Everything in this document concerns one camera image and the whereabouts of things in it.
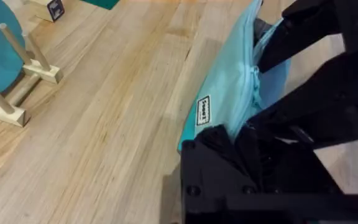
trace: small box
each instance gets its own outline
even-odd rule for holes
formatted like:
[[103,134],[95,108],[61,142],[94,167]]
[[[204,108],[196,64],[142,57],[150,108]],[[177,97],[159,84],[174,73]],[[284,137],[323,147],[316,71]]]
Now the small box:
[[28,0],[28,3],[35,16],[50,22],[55,22],[65,13],[62,0]]

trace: teal bag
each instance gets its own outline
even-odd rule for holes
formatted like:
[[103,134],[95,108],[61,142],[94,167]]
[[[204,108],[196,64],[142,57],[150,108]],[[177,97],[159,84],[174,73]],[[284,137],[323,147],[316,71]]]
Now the teal bag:
[[233,141],[253,115],[281,96],[290,61],[261,74],[257,67],[278,21],[254,47],[254,21],[262,0],[254,0],[242,13],[218,53],[189,112],[178,150],[184,140],[223,124]]

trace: wooden stand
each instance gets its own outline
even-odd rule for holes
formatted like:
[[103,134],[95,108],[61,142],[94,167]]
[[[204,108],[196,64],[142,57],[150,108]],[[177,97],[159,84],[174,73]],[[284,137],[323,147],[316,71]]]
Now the wooden stand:
[[60,73],[60,69],[58,67],[49,65],[45,56],[42,54],[30,34],[26,34],[24,37],[32,47],[35,57],[39,61],[31,59],[27,55],[25,49],[16,40],[6,24],[0,24],[0,30],[20,58],[24,61],[23,70],[28,76],[30,76],[27,83],[25,83],[23,87],[21,87],[21,89],[12,97],[10,102],[7,102],[0,94],[0,120],[23,127],[29,120],[29,116],[26,115],[24,109],[16,106],[23,101],[24,97],[27,96],[31,89],[33,89],[33,86],[37,84],[40,79],[57,84],[62,78],[62,74]]

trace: white label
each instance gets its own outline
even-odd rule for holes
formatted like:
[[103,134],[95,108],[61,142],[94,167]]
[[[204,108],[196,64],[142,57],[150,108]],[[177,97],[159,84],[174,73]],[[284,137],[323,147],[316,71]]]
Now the white label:
[[211,96],[197,101],[197,126],[211,122]]

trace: wooden surface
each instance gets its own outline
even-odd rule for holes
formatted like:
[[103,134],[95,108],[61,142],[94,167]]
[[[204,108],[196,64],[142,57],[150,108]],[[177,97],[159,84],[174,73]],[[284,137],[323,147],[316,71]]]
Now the wooden surface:
[[[54,24],[17,7],[65,77],[35,87],[24,129],[0,122],[0,223],[179,221],[181,129],[249,2],[122,0],[108,11],[69,0]],[[273,22],[289,3],[267,0],[260,16]],[[293,59],[286,92],[341,51],[332,38]],[[358,192],[358,143],[319,154],[346,192]]]

